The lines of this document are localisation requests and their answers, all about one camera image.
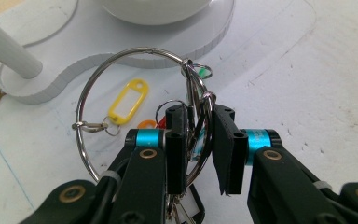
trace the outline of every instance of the black cable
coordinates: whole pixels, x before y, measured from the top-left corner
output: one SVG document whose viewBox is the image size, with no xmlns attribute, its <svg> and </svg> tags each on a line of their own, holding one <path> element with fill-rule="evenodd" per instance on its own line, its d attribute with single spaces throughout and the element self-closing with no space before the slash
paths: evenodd
<svg viewBox="0 0 358 224">
<path fill-rule="evenodd" d="M 116 167 L 112 167 L 111 165 L 108 170 L 116 172 L 122 178 L 124 176 L 128 162 L 129 159 L 126 159 L 121 161 Z M 118 187 L 118 182 L 113 177 L 104 176 L 101 178 L 97 185 L 96 200 L 92 206 L 96 208 L 89 223 L 103 224 L 107 222 L 109 213 L 113 207 L 113 197 L 115 196 Z"/>
<path fill-rule="evenodd" d="M 348 221 L 349 223 L 356 223 L 358 224 L 358 212 L 351 210 L 350 208 L 347 208 L 346 206 L 334 201 L 329 200 L 333 206 L 338 210 L 339 213 L 341 213 Z"/>
<path fill-rule="evenodd" d="M 308 179 L 312 182 L 318 182 L 320 179 L 313 174 L 303 163 L 301 163 L 296 157 L 292 157 L 293 161 L 296 163 L 296 165 L 302 170 L 302 172 L 308 177 Z M 327 197 L 328 199 L 331 199 L 333 201 L 338 200 L 338 195 L 332 191 L 331 189 L 320 189 L 321 193 Z"/>
</svg>

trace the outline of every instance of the blue cylinder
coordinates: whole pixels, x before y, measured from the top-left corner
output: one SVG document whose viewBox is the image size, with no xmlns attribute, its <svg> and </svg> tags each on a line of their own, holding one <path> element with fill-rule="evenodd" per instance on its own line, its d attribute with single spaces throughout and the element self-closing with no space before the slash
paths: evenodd
<svg viewBox="0 0 358 224">
<path fill-rule="evenodd" d="M 264 129 L 242 129 L 241 131 L 248 134 L 249 156 L 246 165 L 252 165 L 258 149 L 271 147 L 269 133 Z"/>
<path fill-rule="evenodd" d="M 140 129 L 136 135 L 137 147 L 158 147 L 160 129 Z"/>
</svg>

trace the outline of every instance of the metal clip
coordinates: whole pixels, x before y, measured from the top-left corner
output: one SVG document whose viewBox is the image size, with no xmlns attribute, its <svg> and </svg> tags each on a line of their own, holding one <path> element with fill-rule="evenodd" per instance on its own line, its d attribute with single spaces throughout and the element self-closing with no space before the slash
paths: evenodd
<svg viewBox="0 0 358 224">
<path fill-rule="evenodd" d="M 97 133 L 103 130 L 106 130 L 108 127 L 107 123 L 87 123 L 86 121 L 79 121 L 72 125 L 72 129 L 81 129 L 88 133 Z"/>
<path fill-rule="evenodd" d="M 186 224 L 196 224 L 194 219 L 188 215 L 185 208 L 180 203 L 180 199 L 176 198 L 173 206 L 174 206 L 174 209 L 177 209 L 180 213 L 182 213 L 183 217 L 186 220 Z"/>
</svg>

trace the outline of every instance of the plastic key tag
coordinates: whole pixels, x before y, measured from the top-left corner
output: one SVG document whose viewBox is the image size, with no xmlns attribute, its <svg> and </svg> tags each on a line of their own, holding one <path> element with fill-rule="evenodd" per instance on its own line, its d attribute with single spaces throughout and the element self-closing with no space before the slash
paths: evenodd
<svg viewBox="0 0 358 224">
<path fill-rule="evenodd" d="M 154 129 L 156 128 L 157 123 L 152 119 L 147 119 L 138 124 L 138 129 Z"/>
<path fill-rule="evenodd" d="M 142 79 L 133 79 L 112 103 L 108 111 L 108 117 L 116 125 L 127 123 L 138 110 L 149 91 L 147 83 Z"/>
</svg>

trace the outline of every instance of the white table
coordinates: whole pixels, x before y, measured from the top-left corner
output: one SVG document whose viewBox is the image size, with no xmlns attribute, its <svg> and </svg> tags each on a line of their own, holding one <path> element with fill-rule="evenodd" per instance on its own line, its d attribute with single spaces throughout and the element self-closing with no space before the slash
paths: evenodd
<svg viewBox="0 0 358 224">
<path fill-rule="evenodd" d="M 285 147 L 337 193 L 343 184 L 358 182 L 357 1 L 238 1 L 227 35 L 197 63 L 212 67 L 213 77 L 206 84 L 218 104 L 235 109 L 240 128 L 276 130 Z M 91 180 L 71 125 L 78 96 L 92 72 L 41 105 L 3 97 L 0 223 L 25 219 L 62 183 Z M 119 138 L 105 133 L 86 136 L 100 171 L 118 153 L 129 128 L 152 119 L 164 101 L 186 98 L 177 68 L 118 65 L 106 73 L 88 99 L 89 122 L 102 121 L 115 94 L 132 78 L 145 79 L 151 92 Z M 246 206 L 251 171 L 246 167 L 242 195 L 220 196 L 212 160 L 208 161 L 196 180 L 206 207 L 205 223 L 252 223 Z"/>
</svg>

